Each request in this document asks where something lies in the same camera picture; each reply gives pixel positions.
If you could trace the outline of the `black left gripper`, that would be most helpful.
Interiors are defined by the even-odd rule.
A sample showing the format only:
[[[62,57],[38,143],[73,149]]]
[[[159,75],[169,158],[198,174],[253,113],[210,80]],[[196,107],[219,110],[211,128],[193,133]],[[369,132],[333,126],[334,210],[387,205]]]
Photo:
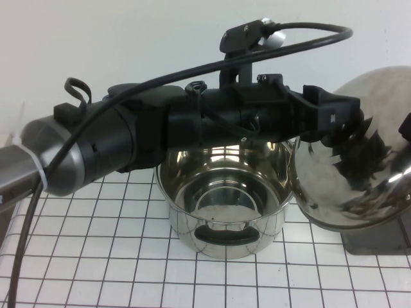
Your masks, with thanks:
[[[281,142],[319,133],[323,145],[334,147],[362,122],[358,98],[314,85],[304,85],[299,94],[280,74],[260,75],[256,83],[247,78],[244,84],[221,75],[220,88],[205,91],[206,143]]]

